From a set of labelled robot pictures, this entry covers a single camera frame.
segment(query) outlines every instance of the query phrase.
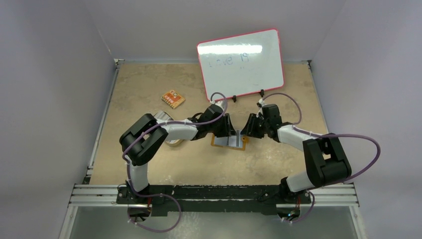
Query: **cable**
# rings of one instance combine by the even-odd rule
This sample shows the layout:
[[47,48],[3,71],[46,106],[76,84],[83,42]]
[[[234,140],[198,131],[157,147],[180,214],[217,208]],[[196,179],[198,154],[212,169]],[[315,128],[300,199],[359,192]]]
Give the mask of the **cable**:
[[[299,120],[298,120],[298,122],[293,123],[292,125],[293,125],[293,129],[294,129],[295,131],[297,131],[297,132],[304,133],[304,134],[308,134],[308,135],[310,135],[310,136],[317,137],[317,138],[337,138],[337,137],[345,137],[345,138],[361,138],[361,139],[366,139],[366,140],[368,140],[368,141],[371,141],[372,143],[374,143],[374,144],[375,144],[375,147],[377,148],[377,153],[376,153],[376,155],[375,155],[374,159],[372,159],[372,161],[371,161],[371,162],[370,162],[370,163],[369,163],[366,167],[364,167],[362,170],[360,170],[359,172],[357,172],[357,173],[355,173],[355,174],[351,175],[351,176],[350,176],[350,177],[348,177],[348,178],[345,178],[345,179],[342,179],[342,180],[338,180],[338,181],[332,182],[332,183],[330,183],[330,184],[328,184],[328,185],[331,185],[331,184],[336,184],[336,183],[342,183],[342,182],[345,182],[345,181],[348,181],[348,180],[354,179],[354,178],[356,178],[357,176],[361,175],[362,173],[366,172],[366,171],[367,171],[370,167],[372,167],[372,165],[374,165],[374,164],[378,161],[378,158],[380,157],[380,154],[381,154],[381,146],[380,146],[380,144],[379,144],[376,140],[374,140],[373,138],[368,137],[368,136],[365,136],[365,135],[360,135],[360,134],[351,134],[351,133],[343,133],[343,134],[326,134],[326,135],[321,135],[321,134],[316,134],[316,133],[312,133],[312,132],[309,132],[309,131],[306,131],[306,130],[303,130],[303,129],[297,128],[297,127],[296,127],[296,125],[297,125],[297,124],[299,124],[299,123],[302,121],[302,110],[301,110],[301,107],[299,106],[298,102],[297,102],[295,99],[293,99],[291,96],[289,96],[289,95],[287,95],[287,94],[285,94],[285,93],[280,93],[280,92],[277,92],[277,93],[272,93],[272,94],[270,94],[270,95],[267,95],[266,97],[262,98],[262,100],[265,100],[266,98],[268,98],[268,97],[270,97],[270,96],[273,96],[273,95],[282,95],[282,96],[286,96],[286,97],[288,97],[290,100],[292,100],[292,101],[293,101],[293,103],[295,103],[296,107],[297,107],[297,108],[298,108],[298,110],[299,110]],[[309,208],[308,212],[307,212],[305,215],[303,215],[302,217],[300,217],[298,220],[296,220],[295,222],[299,222],[299,221],[303,220],[305,217],[307,217],[307,216],[309,215],[309,213],[311,212],[312,208],[314,208],[315,196],[313,195],[313,193],[311,193],[311,192],[309,192],[309,193],[312,195],[312,198],[313,198],[313,202],[312,202],[311,208]]]
[[135,144],[137,144],[142,138],[144,138],[144,136],[145,135],[147,135],[147,134],[149,134],[151,131],[153,131],[155,128],[157,128],[157,127],[160,127],[160,126],[162,126],[162,125],[165,125],[165,124],[185,124],[185,125],[194,125],[194,126],[198,126],[198,125],[204,125],[204,124],[209,124],[209,123],[214,123],[215,121],[217,121],[217,120],[219,120],[221,117],[223,117],[223,115],[225,114],[225,112],[227,111],[227,106],[228,106],[228,104],[227,104],[227,98],[225,97],[225,95],[223,95],[222,93],[220,93],[220,92],[214,92],[212,95],[211,95],[211,101],[212,101],[212,98],[213,98],[213,96],[214,95],[220,95],[220,96],[222,96],[223,97],[223,100],[224,100],[224,110],[223,110],[223,112],[217,117],[217,118],[215,118],[215,119],[212,119],[212,120],[210,120],[210,121],[208,121],[208,122],[201,122],[201,123],[192,123],[192,122],[184,122],[184,121],[175,121],[175,120],[172,120],[172,121],[167,121],[167,122],[162,122],[162,123],[158,123],[158,124],[156,124],[156,125],[154,125],[153,127],[151,127],[151,128],[149,128],[149,129],[147,129],[145,132],[143,132],[137,139],[135,139],[135,141],[133,142],[133,143],[131,143],[130,145],[129,145],[129,147],[127,147],[126,149],[125,149],[125,151],[123,152],[123,155],[122,155],[122,158],[126,161],[126,164],[127,164],[127,167],[126,167],[126,171],[127,171],[127,181],[128,181],[128,183],[129,183],[129,186],[130,186],[130,188],[131,188],[131,190],[132,190],[132,192],[136,195],[136,196],[138,196],[138,197],[141,197],[141,198],[149,198],[149,197],[166,197],[166,198],[169,198],[169,199],[171,199],[171,200],[173,200],[175,203],[176,203],[176,205],[177,205],[177,208],[179,209],[179,217],[177,218],[177,221],[176,221],[176,223],[174,223],[174,225],[173,226],[171,226],[171,227],[169,227],[169,228],[167,228],[167,229],[164,229],[164,230],[158,230],[158,229],[153,229],[153,228],[149,228],[149,227],[146,227],[146,226],[144,226],[144,225],[142,225],[142,224],[138,224],[137,222],[135,222],[134,220],[132,220],[131,218],[130,218],[130,214],[128,213],[128,217],[129,217],[129,221],[128,222],[131,222],[131,223],[133,223],[133,224],[135,224],[136,226],[139,226],[139,227],[141,227],[141,228],[144,228],[144,229],[146,229],[146,230],[148,230],[148,231],[151,231],[151,232],[155,232],[155,233],[165,233],[165,232],[168,232],[168,231],[170,231],[170,230],[172,230],[173,228],[175,228],[176,226],[177,226],[177,224],[179,224],[179,222],[180,222],[180,219],[182,218],[182,208],[180,207],[180,204],[179,204],[179,202],[177,202],[177,200],[175,199],[175,198],[173,198],[172,196],[170,196],[170,195],[167,195],[167,194],[152,194],[152,195],[142,195],[142,194],[139,194],[136,190],[135,190],[135,188],[133,187],[133,184],[132,184],[132,180],[131,180],[131,177],[130,177],[130,161],[128,160],[128,159],[126,159],[126,155],[127,155],[127,153],[132,149],[132,147],[135,145]]

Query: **yellow object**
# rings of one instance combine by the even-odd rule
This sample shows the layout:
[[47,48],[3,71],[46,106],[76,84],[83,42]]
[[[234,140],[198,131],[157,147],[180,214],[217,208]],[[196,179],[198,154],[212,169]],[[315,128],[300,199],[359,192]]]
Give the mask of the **yellow object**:
[[230,148],[230,149],[242,150],[242,151],[245,151],[245,149],[246,149],[246,144],[249,142],[248,137],[246,137],[246,136],[242,135],[241,140],[242,140],[242,142],[243,142],[243,146],[242,146],[242,148],[239,148],[239,147],[223,146],[223,145],[214,144],[214,139],[215,139],[215,135],[213,134],[213,135],[212,135],[212,139],[211,139],[211,146],[222,147],[222,148]]
[[183,101],[185,101],[185,98],[183,96],[179,95],[176,91],[171,90],[167,93],[165,93],[161,99],[170,105],[171,108],[175,109],[177,106],[179,106]]

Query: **whiteboard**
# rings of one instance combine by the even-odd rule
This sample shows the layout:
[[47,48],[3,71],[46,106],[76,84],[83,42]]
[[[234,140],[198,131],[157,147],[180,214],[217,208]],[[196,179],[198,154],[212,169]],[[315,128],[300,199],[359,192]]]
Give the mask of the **whiteboard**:
[[284,85],[276,29],[201,42],[197,49],[208,100],[214,92],[231,98]]

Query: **gray wall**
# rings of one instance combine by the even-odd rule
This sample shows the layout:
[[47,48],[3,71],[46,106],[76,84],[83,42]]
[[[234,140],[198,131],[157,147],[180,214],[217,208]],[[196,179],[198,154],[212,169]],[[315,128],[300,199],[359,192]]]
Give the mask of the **gray wall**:
[[81,0],[0,0],[0,238],[57,238],[114,61]]
[[278,28],[283,58],[315,56],[345,0],[85,0],[114,58],[198,60],[200,41]]
[[[371,238],[422,237],[422,2],[347,0],[314,58],[330,131],[378,139],[381,158],[356,179]],[[374,155],[344,140],[353,169]]]

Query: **wooden table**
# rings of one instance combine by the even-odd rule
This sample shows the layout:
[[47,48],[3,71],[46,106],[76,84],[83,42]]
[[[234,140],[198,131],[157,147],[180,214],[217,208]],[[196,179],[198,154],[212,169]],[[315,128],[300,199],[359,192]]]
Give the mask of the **wooden table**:
[[[299,127],[326,133],[311,73],[306,64],[285,64],[285,85],[265,92],[284,92],[295,98],[303,112]],[[174,89],[186,98],[171,109],[161,96]],[[249,113],[256,113],[259,94],[229,100],[228,110],[235,129],[243,129]],[[286,97],[273,96],[266,103],[279,106],[283,121],[298,119],[296,106]],[[208,106],[198,64],[123,64],[104,121],[91,184],[124,183],[126,169],[118,142],[120,136],[145,113],[168,112],[183,120]],[[303,153],[269,138],[249,138],[245,151],[211,146],[211,134],[177,147],[163,144],[149,162],[151,184],[279,184],[280,179],[305,169]]]

